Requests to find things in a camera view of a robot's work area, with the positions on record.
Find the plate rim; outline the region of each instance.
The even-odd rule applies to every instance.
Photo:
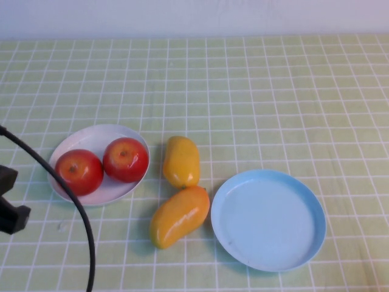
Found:
[[[147,151],[147,154],[148,154],[148,165],[147,165],[147,169],[146,169],[146,172],[145,174],[142,176],[142,178],[140,179],[140,181],[138,181],[136,183],[136,185],[128,192],[124,193],[123,195],[117,197],[117,198],[114,198],[113,200],[110,200],[110,201],[105,201],[105,202],[102,202],[102,203],[83,203],[82,200],[80,200],[80,203],[83,207],[101,207],[101,206],[106,206],[106,205],[109,205],[109,204],[112,204],[112,203],[115,203],[119,200],[121,200],[122,198],[124,198],[125,196],[127,196],[129,193],[133,192],[138,186],[139,184],[143,181],[143,179],[146,177],[146,174],[148,173],[149,171],[149,168],[150,168],[150,164],[151,164],[151,158],[150,158],[150,148],[145,140],[145,138],[137,131],[127,127],[127,126],[124,126],[124,125],[121,125],[121,124],[114,124],[114,123],[100,123],[100,124],[97,124],[97,125],[91,125],[91,126],[88,126],[88,127],[85,127],[85,128],[82,128],[76,132],[73,132],[71,133],[70,135],[68,135],[68,137],[66,137],[65,139],[63,139],[53,150],[52,154],[50,155],[50,158],[49,160],[47,161],[47,163],[54,169],[54,164],[53,164],[53,160],[54,160],[54,155],[55,155],[55,152],[61,147],[63,146],[67,141],[69,141],[69,139],[72,139],[72,137],[80,134],[80,132],[82,131],[88,131],[88,130],[93,130],[94,128],[104,128],[104,127],[119,127],[119,128],[123,128],[125,129],[126,131],[130,131],[130,132],[133,132],[134,134],[138,135],[139,137],[142,138],[143,141],[140,141],[146,148],[146,151]],[[57,192],[57,190],[54,188],[53,186],[53,183],[55,182],[54,178],[52,177],[52,175],[50,173],[47,173],[47,180],[50,184],[50,187],[51,189],[54,191],[54,193],[60,197],[62,200],[65,200],[66,202],[68,203],[74,203],[70,198],[65,198],[63,197],[61,194],[59,194]]]
[[[247,174],[250,174],[250,173],[257,173],[259,175],[261,175],[262,173],[273,173],[273,174],[276,174],[276,175],[281,175],[281,176],[284,176],[284,177],[287,177],[293,181],[295,181],[298,185],[304,187],[306,190],[307,190],[307,193],[312,197],[312,199],[318,204],[318,206],[320,206],[319,210],[319,216],[321,217],[322,219],[322,222],[323,222],[323,228],[322,228],[322,237],[323,239],[321,240],[318,248],[315,250],[315,252],[312,253],[312,255],[305,261],[302,261],[301,263],[297,264],[297,265],[293,265],[292,267],[290,268],[282,268],[282,269],[262,269],[262,268],[258,268],[258,265],[253,265],[251,264],[251,262],[249,263],[247,260],[245,260],[245,258],[243,257],[237,257],[235,256],[235,254],[233,252],[231,252],[231,249],[229,248],[229,245],[223,241],[223,240],[220,240],[220,238],[222,237],[222,234],[223,232],[221,231],[220,228],[216,228],[216,220],[219,218],[219,217],[216,217],[216,214],[215,214],[215,205],[214,205],[214,202],[216,201],[216,203],[218,203],[218,201],[220,199],[221,196],[222,197],[225,197],[226,194],[229,192],[229,190],[232,190],[233,188],[236,188],[238,187],[241,183],[244,183],[246,180],[242,180],[240,183],[237,183],[235,184],[234,186],[232,186],[229,190],[227,190],[226,192],[225,191],[220,191],[223,186],[225,186],[228,182],[230,182],[231,180],[233,179],[236,179],[238,178],[239,176],[244,176],[244,175],[247,175]],[[326,213],[325,213],[325,210],[322,206],[322,204],[320,203],[320,201],[318,200],[317,196],[315,195],[315,193],[304,183],[302,183],[300,180],[298,180],[297,178],[294,178],[293,176],[285,173],[285,172],[281,172],[281,171],[278,171],[278,170],[272,170],[272,169],[253,169],[253,170],[246,170],[244,172],[240,172],[240,173],[237,173],[233,176],[231,176],[229,179],[227,179],[226,181],[224,181],[221,186],[219,187],[219,189],[216,191],[214,197],[213,197],[213,200],[212,200],[212,206],[211,206],[211,214],[210,214],[210,217],[211,217],[211,225],[212,225],[212,229],[213,229],[213,232],[215,233],[215,237],[216,239],[219,241],[220,245],[225,249],[225,251],[230,255],[232,256],[235,260],[239,261],[240,263],[246,265],[246,266],[249,266],[253,269],[256,269],[258,271],[264,271],[264,272],[270,272],[270,273],[280,273],[280,272],[286,272],[286,271],[292,271],[294,269],[297,269],[305,264],[307,264],[309,261],[311,261],[318,253],[319,251],[322,249],[323,245],[324,245],[324,242],[325,242],[325,238],[326,238],[326,234],[327,234],[327,220],[326,220]]]

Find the black clamp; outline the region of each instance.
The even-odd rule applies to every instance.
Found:
[[[0,232],[8,234],[23,230],[29,220],[31,209],[27,206],[12,206],[3,194],[11,190],[18,172],[0,165]]]

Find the white plate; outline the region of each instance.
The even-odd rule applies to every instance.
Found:
[[[138,132],[135,132],[134,130],[122,125],[96,125],[84,128],[70,135],[54,150],[49,160],[49,164],[54,168],[57,159],[61,155],[65,154],[65,152],[73,149],[90,150],[91,152],[95,153],[102,161],[105,148],[113,140],[116,140],[120,137],[134,138],[143,144],[148,153],[148,170],[150,166],[150,150],[146,141]],[[86,196],[78,197],[78,199],[84,206],[99,206],[115,202],[130,193],[130,191],[134,190],[143,180],[145,175],[138,182],[126,184],[114,181],[109,176],[107,176],[106,173],[104,173],[104,179],[101,186],[95,192]],[[62,190],[61,187],[59,187],[57,182],[50,174],[47,175],[47,178],[57,195],[66,201],[72,202],[68,195]]]

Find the black object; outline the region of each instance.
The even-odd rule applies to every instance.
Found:
[[[29,147],[26,143],[24,143],[22,140],[17,138],[14,134],[7,131],[6,128],[0,125],[0,136],[4,136],[14,142],[16,145],[21,147],[24,151],[26,151],[33,159],[35,159],[42,167],[50,173],[50,175],[57,181],[57,183],[64,189],[64,191],[67,193],[69,198],[73,201],[75,204],[75,207],[79,211],[81,218],[85,225],[86,235],[88,237],[88,245],[89,245],[89,257],[90,257],[90,263],[89,263],[89,278],[88,278],[88,285],[86,287],[86,292],[91,292],[93,288],[94,278],[95,278],[95,269],[96,269],[96,255],[95,255],[95,243],[93,239],[93,232],[91,223],[89,222],[89,218],[86,215],[84,207],[81,205],[78,198],[74,195],[72,190],[67,186],[65,181],[55,172],[55,170],[48,164],[37,152],[35,152],[31,147]],[[15,173],[10,173],[10,177],[14,178],[13,175]],[[8,182],[8,186],[13,186],[14,182],[10,180],[11,183]]]
[[[2,197],[13,188],[17,177],[16,170],[0,165],[0,231],[8,234],[23,230],[31,212],[31,209],[26,206],[12,206]]]

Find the white wall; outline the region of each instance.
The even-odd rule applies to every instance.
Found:
[[[0,0],[0,39],[389,32],[389,0]]]

